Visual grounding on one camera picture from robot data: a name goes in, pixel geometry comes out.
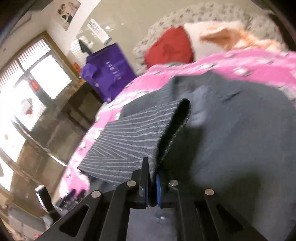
pink floral bedding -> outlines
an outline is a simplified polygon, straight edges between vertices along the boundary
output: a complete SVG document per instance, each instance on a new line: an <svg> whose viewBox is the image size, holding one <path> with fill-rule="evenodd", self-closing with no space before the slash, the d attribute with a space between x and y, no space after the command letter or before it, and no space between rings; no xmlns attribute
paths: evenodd
<svg viewBox="0 0 296 241"><path fill-rule="evenodd" d="M191 64L179 66L155 65L134 79L111 103L104 103L96 122L88 130L71 157L59 186L60 197L71 189L89 190L89 180L78 165L99 137L106 123L119 118L124 105L149 92L158 90L175 75L200 75L212 70L228 79L258 82L282 90L296 106L296 53L272 53L264 50L234 50L221 52Z"/></svg>

striped fabric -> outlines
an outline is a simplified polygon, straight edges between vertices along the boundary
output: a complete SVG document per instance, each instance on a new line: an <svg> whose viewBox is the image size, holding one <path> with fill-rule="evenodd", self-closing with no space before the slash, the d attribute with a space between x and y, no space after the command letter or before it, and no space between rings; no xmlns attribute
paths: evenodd
<svg viewBox="0 0 296 241"><path fill-rule="evenodd" d="M148 157L153 178L157 163L186 124L190 110L189 100L182 99L109 122L78 168L119 185L141 168L143 157Z"/></svg>

black device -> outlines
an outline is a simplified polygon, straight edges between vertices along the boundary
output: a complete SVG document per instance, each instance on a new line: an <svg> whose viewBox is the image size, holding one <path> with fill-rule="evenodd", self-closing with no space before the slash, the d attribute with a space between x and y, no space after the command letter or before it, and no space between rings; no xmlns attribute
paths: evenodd
<svg viewBox="0 0 296 241"><path fill-rule="evenodd" d="M142 168L133 172L130 181L114 191L91 192L37 241L123 241L130 209L145 209L148 204L176 209L178 241L267 241L214 190L192 194L162 168L153 184L148 158L143 158ZM10 241L4 232L1 240Z"/></svg>

orange fluffy cloth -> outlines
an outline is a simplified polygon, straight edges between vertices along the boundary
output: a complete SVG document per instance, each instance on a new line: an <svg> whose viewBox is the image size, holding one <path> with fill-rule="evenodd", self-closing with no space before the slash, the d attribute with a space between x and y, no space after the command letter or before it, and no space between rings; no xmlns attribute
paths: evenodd
<svg viewBox="0 0 296 241"><path fill-rule="evenodd" d="M210 27L200 34L200 42L212 42L225 50L260 48L272 52L281 51L280 43L271 40L259 40L244 30Z"/></svg>

purple bag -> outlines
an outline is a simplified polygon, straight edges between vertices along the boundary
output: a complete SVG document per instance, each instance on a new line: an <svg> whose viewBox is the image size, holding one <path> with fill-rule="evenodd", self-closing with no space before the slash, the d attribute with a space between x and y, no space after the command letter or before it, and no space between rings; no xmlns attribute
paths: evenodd
<svg viewBox="0 0 296 241"><path fill-rule="evenodd" d="M115 43L90 54L86 58L81 77L104 102L111 102L136 75Z"/></svg>

